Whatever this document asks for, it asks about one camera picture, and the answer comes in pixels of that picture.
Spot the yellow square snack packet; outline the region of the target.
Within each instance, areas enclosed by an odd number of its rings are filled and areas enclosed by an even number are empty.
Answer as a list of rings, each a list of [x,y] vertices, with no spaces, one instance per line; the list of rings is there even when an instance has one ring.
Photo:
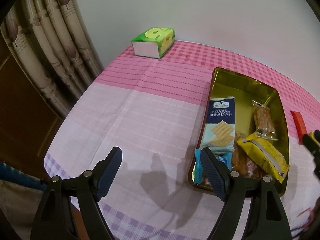
[[[320,146],[320,142],[317,140],[316,135],[314,132],[309,133],[309,137],[318,145]]]

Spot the blue candy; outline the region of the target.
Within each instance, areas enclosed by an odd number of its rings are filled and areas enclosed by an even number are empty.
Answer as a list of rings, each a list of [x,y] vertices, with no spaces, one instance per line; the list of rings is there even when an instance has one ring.
[[[195,165],[192,171],[191,178],[196,185],[204,185],[210,187],[210,182],[205,175],[204,169],[201,164],[201,150],[196,148],[195,149]],[[215,157],[218,161],[224,163],[227,168],[231,171],[232,170],[232,152],[218,152]]]

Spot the pink patterned snack packet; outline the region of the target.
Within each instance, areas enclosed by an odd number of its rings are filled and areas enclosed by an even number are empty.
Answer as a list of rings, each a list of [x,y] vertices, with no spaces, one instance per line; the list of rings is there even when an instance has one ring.
[[[230,161],[230,164],[232,164],[232,171],[237,171],[245,178],[259,179],[263,175],[263,170],[249,157]]]

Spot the clear cookie snack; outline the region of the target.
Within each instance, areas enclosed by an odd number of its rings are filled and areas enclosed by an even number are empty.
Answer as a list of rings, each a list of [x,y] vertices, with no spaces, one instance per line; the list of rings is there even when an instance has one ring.
[[[271,110],[255,100],[252,100],[252,106],[257,135],[267,140],[278,140],[271,118]]]

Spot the gold toffee tin box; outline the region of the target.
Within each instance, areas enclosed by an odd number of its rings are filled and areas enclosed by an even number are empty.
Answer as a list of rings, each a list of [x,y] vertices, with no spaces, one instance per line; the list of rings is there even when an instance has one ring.
[[[237,133],[254,132],[252,101],[265,104],[271,110],[277,140],[274,147],[289,161],[289,133],[283,104],[278,91],[254,78],[223,68],[215,68],[211,84],[212,98],[235,97],[235,128]]]

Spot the pink checkered tablecloth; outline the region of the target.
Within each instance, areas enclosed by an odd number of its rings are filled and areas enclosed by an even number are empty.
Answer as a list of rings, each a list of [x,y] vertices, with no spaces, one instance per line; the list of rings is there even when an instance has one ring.
[[[123,51],[90,85],[57,132],[44,159],[50,176],[77,177],[114,146],[123,161],[99,205],[119,239],[206,239],[223,203],[192,187],[187,173],[199,139],[214,68],[275,88],[290,138],[290,170],[281,200],[291,228],[307,220],[319,197],[311,154],[297,140],[292,111],[319,128],[319,102],[300,85],[231,51],[176,41],[162,59]]]

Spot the beige patterned curtain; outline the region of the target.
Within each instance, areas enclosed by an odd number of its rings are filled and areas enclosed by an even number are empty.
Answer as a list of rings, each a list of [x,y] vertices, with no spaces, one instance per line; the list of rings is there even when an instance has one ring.
[[[74,0],[13,0],[1,35],[21,70],[62,118],[102,72]]]

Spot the red snack packet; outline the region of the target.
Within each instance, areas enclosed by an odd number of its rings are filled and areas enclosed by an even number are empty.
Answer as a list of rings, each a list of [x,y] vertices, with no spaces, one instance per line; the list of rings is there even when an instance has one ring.
[[[303,144],[303,137],[307,134],[307,129],[303,117],[300,112],[291,111],[298,135],[299,144]]]

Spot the green tissue pack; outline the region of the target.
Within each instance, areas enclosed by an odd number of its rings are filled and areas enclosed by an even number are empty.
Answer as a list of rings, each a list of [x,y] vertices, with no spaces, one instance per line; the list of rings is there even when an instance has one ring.
[[[136,56],[161,59],[175,42],[173,28],[153,27],[131,40]]]

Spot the clear wrapped brown pastry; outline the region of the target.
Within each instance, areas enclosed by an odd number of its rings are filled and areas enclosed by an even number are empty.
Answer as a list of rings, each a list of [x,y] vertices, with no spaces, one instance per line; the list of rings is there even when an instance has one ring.
[[[244,133],[236,130],[234,139],[234,152],[232,154],[232,170],[245,178],[259,179],[261,177],[259,167],[246,152],[238,145],[239,139],[244,139]]]

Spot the yellow silver snack packet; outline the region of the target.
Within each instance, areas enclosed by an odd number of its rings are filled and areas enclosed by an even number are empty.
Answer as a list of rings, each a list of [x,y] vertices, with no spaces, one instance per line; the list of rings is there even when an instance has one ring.
[[[244,152],[281,184],[286,178],[290,165],[284,156],[266,139],[252,133],[237,141]]]

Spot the blue soda cracker packet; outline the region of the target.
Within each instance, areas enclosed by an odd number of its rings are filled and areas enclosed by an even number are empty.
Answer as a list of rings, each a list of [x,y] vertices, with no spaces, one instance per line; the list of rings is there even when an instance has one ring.
[[[213,153],[233,152],[235,142],[235,98],[209,100],[199,148]]]

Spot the dark wooden furniture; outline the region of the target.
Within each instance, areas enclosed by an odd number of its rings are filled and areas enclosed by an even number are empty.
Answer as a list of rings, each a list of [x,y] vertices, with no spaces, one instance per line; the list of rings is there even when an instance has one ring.
[[[1,40],[1,161],[49,180],[44,156],[61,124]]]

